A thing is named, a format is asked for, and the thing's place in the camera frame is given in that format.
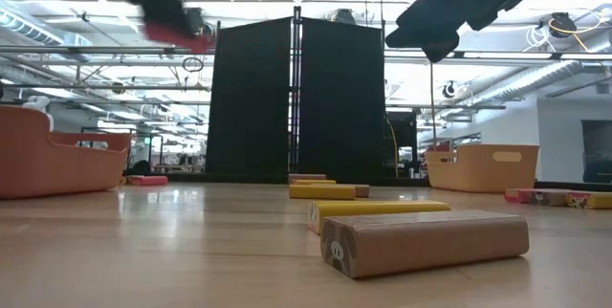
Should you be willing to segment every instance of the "orange storage bin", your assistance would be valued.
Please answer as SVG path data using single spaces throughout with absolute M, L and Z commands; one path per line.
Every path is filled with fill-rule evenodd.
M 504 193 L 506 188 L 533 188 L 537 145 L 475 144 L 449 152 L 426 153 L 432 187 L 478 193 Z
M 107 150 L 79 147 L 106 142 Z M 116 187 L 127 161 L 129 134 L 49 132 L 39 111 L 0 107 L 0 199 L 101 191 Z

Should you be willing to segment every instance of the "tan storage bin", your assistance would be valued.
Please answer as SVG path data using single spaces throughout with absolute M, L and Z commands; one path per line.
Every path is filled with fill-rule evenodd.
M 538 145 L 475 144 L 449 152 L 426 153 L 432 187 L 477 193 L 533 188 Z

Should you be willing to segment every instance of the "black curtain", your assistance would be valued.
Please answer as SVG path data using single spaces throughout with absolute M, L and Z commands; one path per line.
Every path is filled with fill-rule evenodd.
M 219 32 L 206 172 L 288 173 L 291 19 Z
M 383 176 L 381 30 L 307 18 L 302 30 L 299 172 Z

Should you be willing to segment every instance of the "red block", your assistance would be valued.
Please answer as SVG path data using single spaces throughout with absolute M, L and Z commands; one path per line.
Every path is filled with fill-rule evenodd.
M 131 176 L 128 181 L 130 185 L 134 186 L 163 186 L 168 184 L 168 178 L 164 176 Z

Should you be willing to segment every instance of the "red tip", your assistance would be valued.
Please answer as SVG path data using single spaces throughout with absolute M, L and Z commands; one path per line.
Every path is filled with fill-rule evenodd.
M 147 23 L 144 25 L 144 31 L 148 38 L 153 41 L 185 47 L 191 49 L 195 54 L 203 54 L 208 48 L 214 45 L 212 38 L 209 36 L 195 36 L 190 38 L 158 24 Z

